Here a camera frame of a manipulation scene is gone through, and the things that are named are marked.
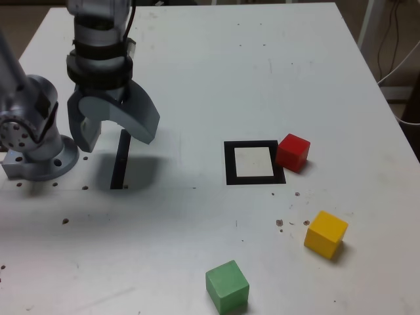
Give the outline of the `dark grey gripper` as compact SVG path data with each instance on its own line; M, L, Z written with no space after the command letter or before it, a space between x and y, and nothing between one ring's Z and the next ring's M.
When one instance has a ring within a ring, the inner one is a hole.
M67 105L72 138L84 152L93 151L101 121L113 121L138 141L150 144L160 120L152 99L134 81L117 89L76 85Z

